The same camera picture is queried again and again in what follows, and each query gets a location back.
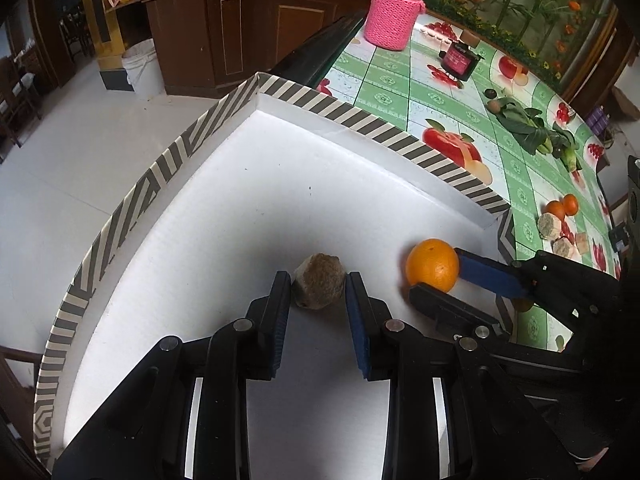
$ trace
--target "pink bottle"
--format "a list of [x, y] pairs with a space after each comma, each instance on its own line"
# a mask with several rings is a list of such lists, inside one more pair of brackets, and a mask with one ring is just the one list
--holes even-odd
[[389, 50], [402, 50], [409, 43], [418, 14], [425, 11], [422, 0], [371, 0], [364, 37]]

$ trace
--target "orange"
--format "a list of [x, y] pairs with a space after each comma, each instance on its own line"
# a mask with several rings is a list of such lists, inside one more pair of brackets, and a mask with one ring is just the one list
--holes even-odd
[[458, 279], [460, 263], [453, 248], [437, 238], [417, 244], [409, 253], [404, 275], [410, 285], [427, 283], [442, 292], [449, 292]]
[[566, 214], [564, 206], [558, 202], [558, 200], [552, 200], [549, 202], [545, 207], [545, 213], [551, 213], [553, 216], [556, 216], [561, 220], [564, 220], [564, 215]]
[[562, 205], [564, 206], [564, 212], [569, 216], [573, 216], [578, 212], [578, 199], [571, 193], [564, 196]]

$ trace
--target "fruit print tablecloth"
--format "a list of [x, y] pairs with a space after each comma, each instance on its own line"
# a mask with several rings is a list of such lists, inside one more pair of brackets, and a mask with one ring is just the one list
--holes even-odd
[[[440, 68], [438, 53], [449, 46], [443, 38], [451, 32], [459, 36], [461, 29], [451, 27], [443, 34], [437, 23], [441, 22], [428, 14], [419, 16], [402, 52], [375, 47], [359, 31], [319, 90], [408, 131], [500, 194], [513, 210], [518, 259], [530, 258], [538, 249], [551, 251], [550, 243], [540, 239], [537, 218], [550, 200], [573, 193], [580, 211], [567, 222], [574, 234], [586, 232], [590, 244], [590, 252], [578, 260], [615, 276], [620, 261], [608, 242], [610, 219], [595, 174], [602, 148], [598, 139], [580, 117], [567, 122], [570, 108], [549, 86], [531, 73], [523, 74], [526, 70], [485, 42], [475, 49], [484, 59], [471, 79], [462, 88], [453, 84]], [[542, 110], [549, 126], [558, 121], [571, 131], [579, 144], [582, 170], [569, 174], [551, 155], [524, 152], [484, 108], [487, 88], [495, 89], [498, 97], [513, 95], [524, 107]], [[536, 306], [518, 315], [517, 327], [519, 343], [553, 351], [561, 350], [571, 337], [566, 327]]]

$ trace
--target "small orange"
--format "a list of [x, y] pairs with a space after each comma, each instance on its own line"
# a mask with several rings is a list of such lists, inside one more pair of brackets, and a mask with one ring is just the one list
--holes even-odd
[[458, 279], [460, 263], [453, 248], [437, 238], [417, 244], [409, 253], [404, 275], [410, 285], [427, 283], [449, 292]]
[[564, 211], [564, 206], [558, 200], [552, 200], [545, 207], [545, 213], [551, 213], [553, 216], [558, 217], [561, 220], [564, 220], [564, 216], [566, 215], [566, 211]]
[[571, 193], [564, 196], [562, 205], [564, 206], [564, 212], [569, 216], [573, 216], [578, 212], [578, 199]]

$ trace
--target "plastic bucket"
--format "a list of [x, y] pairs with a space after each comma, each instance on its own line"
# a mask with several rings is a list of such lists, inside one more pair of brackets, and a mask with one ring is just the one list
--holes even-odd
[[149, 100], [164, 92], [164, 80], [153, 38], [135, 44], [122, 54], [127, 80], [141, 99]]

